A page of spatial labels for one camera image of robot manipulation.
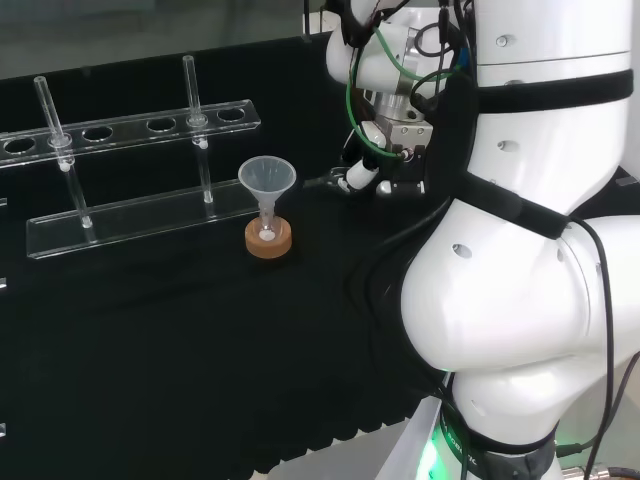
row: table surface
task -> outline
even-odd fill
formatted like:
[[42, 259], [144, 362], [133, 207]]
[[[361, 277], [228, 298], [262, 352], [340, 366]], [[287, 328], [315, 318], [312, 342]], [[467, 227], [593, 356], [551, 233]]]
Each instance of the table surface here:
[[[326, 41], [195, 54], [203, 104], [249, 98], [262, 118], [256, 132], [214, 139], [216, 180], [259, 154], [289, 160], [300, 181], [337, 164], [349, 127]], [[179, 55], [47, 78], [63, 123], [186, 104]], [[0, 105], [0, 131], [44, 124], [31, 78], [0, 82]], [[188, 142], [85, 156], [77, 168], [89, 205], [198, 184]], [[414, 380], [401, 343], [372, 341], [377, 320], [349, 301], [345, 280], [357, 283], [365, 253], [428, 204], [298, 185], [278, 204], [294, 235], [278, 261], [247, 254], [246, 217], [36, 261], [25, 221], [71, 209], [55, 163], [0, 171], [0, 197], [3, 479], [244, 479], [417, 405], [382, 371]], [[638, 198], [611, 182], [580, 213], [640, 213]]]

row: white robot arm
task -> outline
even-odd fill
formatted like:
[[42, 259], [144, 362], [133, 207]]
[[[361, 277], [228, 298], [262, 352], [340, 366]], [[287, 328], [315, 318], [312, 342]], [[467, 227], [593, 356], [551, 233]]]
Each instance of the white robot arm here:
[[[383, 1], [377, 8], [398, 3]], [[631, 67], [632, 0], [474, 3], [481, 88]], [[352, 8], [366, 25], [376, 2], [353, 1]], [[414, 57], [409, 25], [383, 23], [380, 31], [413, 72], [426, 75], [438, 68], [437, 59]], [[437, 48], [434, 35], [425, 35], [425, 49]], [[352, 56], [335, 32], [327, 64], [336, 80], [347, 81]], [[375, 37], [364, 49], [357, 81], [358, 87], [383, 94], [406, 92], [406, 79]], [[433, 95], [432, 88], [420, 93]], [[621, 99], [481, 114], [468, 172], [570, 215], [619, 166], [628, 105]], [[620, 364], [640, 350], [640, 218], [589, 224], [608, 259], [615, 363]], [[402, 319], [427, 363], [457, 372], [453, 398], [468, 427], [502, 445], [526, 446], [552, 434], [566, 409], [605, 374], [604, 303], [598, 252], [582, 227], [571, 223], [561, 238], [548, 239], [454, 200], [406, 275]], [[450, 478], [456, 478], [460, 461], [446, 446], [438, 453]], [[560, 476], [554, 461], [542, 478]]]

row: rack hole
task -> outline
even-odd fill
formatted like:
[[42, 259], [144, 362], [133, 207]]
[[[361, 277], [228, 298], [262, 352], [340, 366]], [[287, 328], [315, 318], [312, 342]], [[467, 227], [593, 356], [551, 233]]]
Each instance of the rack hole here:
[[176, 121], [173, 118], [155, 118], [147, 122], [147, 128], [152, 132], [168, 132], [176, 128]]
[[237, 122], [244, 118], [244, 110], [241, 108], [228, 108], [227, 110], [220, 110], [218, 112], [218, 118], [223, 122]]
[[16, 138], [4, 144], [4, 150], [12, 155], [20, 155], [26, 153], [36, 146], [33, 138]]
[[95, 127], [89, 128], [82, 132], [82, 136], [89, 142], [103, 142], [113, 135], [111, 127]]

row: test tube rack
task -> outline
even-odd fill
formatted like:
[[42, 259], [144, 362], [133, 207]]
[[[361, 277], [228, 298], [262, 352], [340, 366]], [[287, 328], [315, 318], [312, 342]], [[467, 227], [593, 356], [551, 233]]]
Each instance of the test tube rack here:
[[[212, 135], [256, 129], [251, 100], [200, 105], [194, 59], [183, 57], [189, 108], [63, 125], [44, 77], [34, 79], [48, 127], [0, 135], [0, 170], [57, 161], [75, 210], [27, 220], [27, 256], [42, 259], [258, 211], [236, 180], [212, 183]], [[76, 171], [83, 155], [191, 139], [200, 185], [159, 195], [87, 206]]]

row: test tube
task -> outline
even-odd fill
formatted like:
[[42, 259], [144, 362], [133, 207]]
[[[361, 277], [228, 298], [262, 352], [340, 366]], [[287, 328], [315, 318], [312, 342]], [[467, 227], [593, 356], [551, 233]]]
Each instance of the test tube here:
[[89, 229], [93, 227], [93, 222], [91, 221], [91, 217], [87, 211], [87, 203], [84, 200], [82, 186], [80, 185], [80, 180], [78, 179], [78, 174], [75, 169], [76, 159], [70, 148], [71, 136], [64, 133], [62, 130], [56, 106], [53, 103], [51, 91], [47, 84], [47, 79], [44, 77], [36, 77], [34, 79], [34, 83], [36, 86], [36, 92], [38, 93], [38, 98], [40, 99], [42, 111], [44, 112], [44, 116], [47, 120], [47, 125], [51, 130], [50, 143], [56, 151], [58, 167], [65, 175], [67, 186], [69, 187], [69, 193], [71, 194], [71, 200], [78, 211], [82, 227], [85, 229], [87, 234], [87, 239], [89, 241], [95, 241], [93, 231], [89, 231]]
[[196, 77], [196, 66], [193, 56], [185, 55], [182, 57], [184, 66], [184, 78], [187, 84], [187, 95], [189, 96], [189, 108], [191, 115], [187, 120], [192, 127], [203, 127], [207, 124], [207, 117], [202, 114], [200, 108], [200, 95], [198, 94], [198, 79]]
[[36, 77], [33, 82], [36, 85], [36, 92], [38, 93], [38, 98], [40, 99], [40, 105], [42, 105], [44, 116], [47, 119], [47, 125], [49, 125], [49, 129], [51, 130], [52, 146], [56, 148], [67, 146], [71, 139], [65, 136], [62, 131], [62, 125], [60, 124], [58, 112], [56, 112], [56, 106], [54, 105], [53, 98], [51, 97], [51, 91], [49, 90], [47, 79], [44, 77]]
[[204, 203], [207, 208], [207, 215], [213, 215], [213, 194], [211, 192], [211, 173], [209, 172], [209, 142], [205, 135], [198, 135], [198, 131], [207, 122], [207, 116], [202, 113], [200, 107], [200, 95], [198, 94], [198, 79], [196, 77], [196, 67], [193, 56], [182, 57], [184, 67], [184, 78], [187, 84], [187, 95], [189, 97], [189, 109], [191, 113], [187, 119], [187, 124], [193, 128], [193, 144], [196, 146], [196, 157], [198, 160], [198, 171], [200, 172], [200, 183], [204, 192]]

